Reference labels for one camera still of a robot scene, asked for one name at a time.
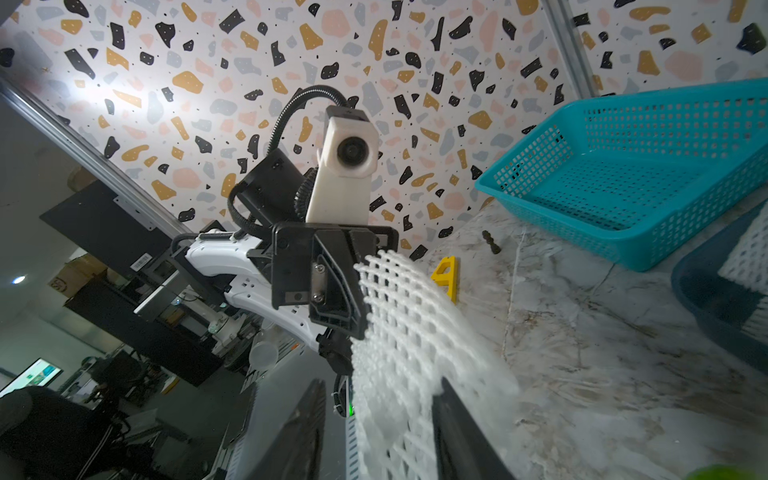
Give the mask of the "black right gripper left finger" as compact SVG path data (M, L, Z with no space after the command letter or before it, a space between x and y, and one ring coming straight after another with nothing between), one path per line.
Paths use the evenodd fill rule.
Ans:
M246 479L319 478L326 419L326 384L310 382L276 438Z

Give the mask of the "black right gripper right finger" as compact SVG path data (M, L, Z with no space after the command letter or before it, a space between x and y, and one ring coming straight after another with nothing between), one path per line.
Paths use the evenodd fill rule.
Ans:
M440 385L432 399L438 478L513 480L450 382L443 377Z

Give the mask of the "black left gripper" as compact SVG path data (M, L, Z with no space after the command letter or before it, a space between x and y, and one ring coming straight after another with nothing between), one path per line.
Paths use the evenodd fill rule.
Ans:
M355 266L395 251L399 232L385 226L281 222L272 229L271 303L307 305L311 322L361 339L368 307Z

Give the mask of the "green custard apple dark spots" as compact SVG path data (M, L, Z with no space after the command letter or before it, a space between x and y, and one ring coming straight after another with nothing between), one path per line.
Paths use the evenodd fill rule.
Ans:
M753 470L732 465L710 465L689 473L685 480L758 480Z

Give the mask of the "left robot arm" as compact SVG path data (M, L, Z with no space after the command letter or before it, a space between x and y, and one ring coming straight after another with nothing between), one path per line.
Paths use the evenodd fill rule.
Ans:
M211 230L174 248L194 285L270 320L312 347L333 371L353 371L351 342L368 307L356 265L396 247L391 227L367 224L378 153L355 138L324 148L307 173L281 150L266 155L230 191L249 211L234 232Z

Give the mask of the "white foam nets pile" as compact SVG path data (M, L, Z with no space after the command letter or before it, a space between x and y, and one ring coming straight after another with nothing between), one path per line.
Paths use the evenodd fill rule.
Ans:
M760 295L754 312L741 330L767 342L767 204L764 204L739 238L718 275Z

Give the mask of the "yellow triangular plastic block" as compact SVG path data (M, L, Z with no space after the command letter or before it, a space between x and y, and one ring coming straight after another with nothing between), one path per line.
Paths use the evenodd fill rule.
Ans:
M445 290L453 304L458 300L459 261L455 256L444 257L440 260L431 275L432 281Z

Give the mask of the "dark chess piece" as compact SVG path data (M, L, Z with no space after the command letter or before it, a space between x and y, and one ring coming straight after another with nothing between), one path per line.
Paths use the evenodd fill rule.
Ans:
M489 231L483 230L481 236L494 255L498 255L502 251L501 247L495 242Z

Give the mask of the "dark blue net bin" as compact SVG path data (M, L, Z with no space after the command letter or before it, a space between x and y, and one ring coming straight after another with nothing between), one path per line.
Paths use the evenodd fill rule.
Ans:
M761 210L756 206L686 255L674 267L672 290L699 329L719 347L757 371L767 372L766 333L755 327L767 317L767 298L718 274L740 237Z

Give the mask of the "teal plastic basket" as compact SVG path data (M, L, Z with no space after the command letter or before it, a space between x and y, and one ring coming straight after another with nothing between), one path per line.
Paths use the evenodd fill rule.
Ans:
M476 181L510 213L650 269L767 180L763 79L568 104Z

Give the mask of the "aluminium corner post left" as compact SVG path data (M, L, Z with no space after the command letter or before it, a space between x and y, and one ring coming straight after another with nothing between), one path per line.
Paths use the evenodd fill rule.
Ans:
M553 36L561 52L565 70L571 80L577 99L599 96L593 70L585 47L573 21L573 12L567 0L543 0L543 9L553 30Z

